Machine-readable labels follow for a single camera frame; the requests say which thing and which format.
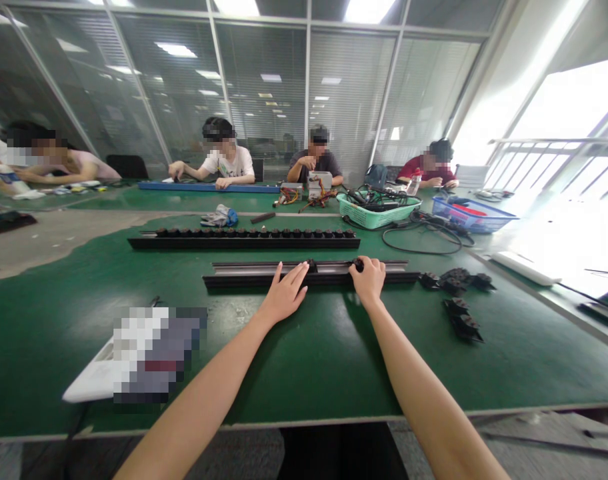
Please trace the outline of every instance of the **black office chair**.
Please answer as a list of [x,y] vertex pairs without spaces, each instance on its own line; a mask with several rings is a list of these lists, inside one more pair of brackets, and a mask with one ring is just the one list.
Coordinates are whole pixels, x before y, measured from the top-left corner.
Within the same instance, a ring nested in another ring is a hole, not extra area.
[[122,178],[144,180],[149,178],[144,160],[138,155],[108,155],[106,163],[114,168]]

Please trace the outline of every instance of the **chair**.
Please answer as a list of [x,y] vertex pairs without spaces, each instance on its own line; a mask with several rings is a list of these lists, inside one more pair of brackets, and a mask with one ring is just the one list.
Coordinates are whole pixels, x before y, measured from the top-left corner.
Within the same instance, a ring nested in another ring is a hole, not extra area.
[[114,168],[122,178],[142,180],[149,178],[144,160],[138,155],[108,155],[106,163]]
[[455,176],[460,187],[482,189],[486,183],[486,176],[490,165],[460,165],[455,168]]

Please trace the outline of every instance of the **white device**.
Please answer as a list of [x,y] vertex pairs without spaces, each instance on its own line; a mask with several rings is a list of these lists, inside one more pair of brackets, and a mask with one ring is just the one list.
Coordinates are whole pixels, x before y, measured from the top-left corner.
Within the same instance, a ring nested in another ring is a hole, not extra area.
[[562,281],[562,277],[558,275],[557,272],[542,268],[536,263],[528,261],[509,251],[493,253],[491,258],[544,287],[550,287]]
[[327,192],[332,186],[333,176],[331,172],[310,171],[307,179],[309,201],[320,198],[322,192]]

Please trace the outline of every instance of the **blue plastic basket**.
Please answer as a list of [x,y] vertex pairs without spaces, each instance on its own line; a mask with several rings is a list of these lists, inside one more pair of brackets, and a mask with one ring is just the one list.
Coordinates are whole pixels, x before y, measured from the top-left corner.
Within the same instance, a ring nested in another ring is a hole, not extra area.
[[466,205],[466,207],[484,212],[486,213],[486,217],[454,208],[444,201],[444,198],[442,197],[433,197],[434,215],[448,218],[452,222],[466,228],[471,233],[493,233],[500,230],[500,228],[511,220],[519,220],[519,217],[516,217],[511,213],[484,205],[475,200],[469,200],[469,204]]

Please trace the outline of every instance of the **gloves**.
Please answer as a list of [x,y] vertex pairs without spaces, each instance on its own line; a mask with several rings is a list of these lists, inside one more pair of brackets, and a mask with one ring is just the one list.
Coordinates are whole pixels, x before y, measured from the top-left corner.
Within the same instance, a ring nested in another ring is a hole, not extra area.
[[221,203],[217,206],[214,213],[202,215],[202,221],[199,223],[202,227],[232,227],[237,223],[237,212],[230,209]]

